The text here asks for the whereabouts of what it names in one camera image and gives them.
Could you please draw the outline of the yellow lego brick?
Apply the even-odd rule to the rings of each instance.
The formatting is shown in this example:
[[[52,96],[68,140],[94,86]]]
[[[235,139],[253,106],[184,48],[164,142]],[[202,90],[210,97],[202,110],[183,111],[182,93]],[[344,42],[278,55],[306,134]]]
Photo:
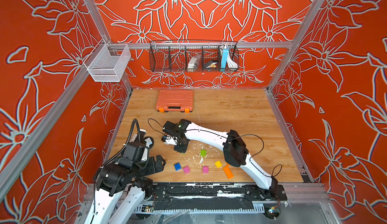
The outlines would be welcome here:
[[[222,163],[219,160],[214,162],[214,164],[215,164],[216,168],[221,168],[222,167]]]

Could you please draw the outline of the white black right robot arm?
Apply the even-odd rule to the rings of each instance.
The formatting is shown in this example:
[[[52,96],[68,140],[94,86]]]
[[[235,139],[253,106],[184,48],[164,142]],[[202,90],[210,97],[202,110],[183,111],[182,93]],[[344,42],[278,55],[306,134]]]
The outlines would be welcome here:
[[[221,150],[227,164],[245,171],[257,187],[277,196],[278,181],[269,175],[254,159],[247,145],[236,131],[220,132],[201,127],[189,120],[182,119],[178,123],[167,121],[163,126],[162,141],[173,145],[180,153],[187,151],[191,140],[208,144]]]

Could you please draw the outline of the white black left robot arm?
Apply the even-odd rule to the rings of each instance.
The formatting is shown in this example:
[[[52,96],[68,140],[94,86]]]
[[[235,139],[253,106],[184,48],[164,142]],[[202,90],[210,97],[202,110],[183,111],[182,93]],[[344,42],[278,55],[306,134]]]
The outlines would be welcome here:
[[[149,175],[166,165],[161,155],[150,156],[152,137],[133,119],[123,148],[100,166],[94,176],[93,202],[87,224],[126,224],[145,199],[155,196]]]

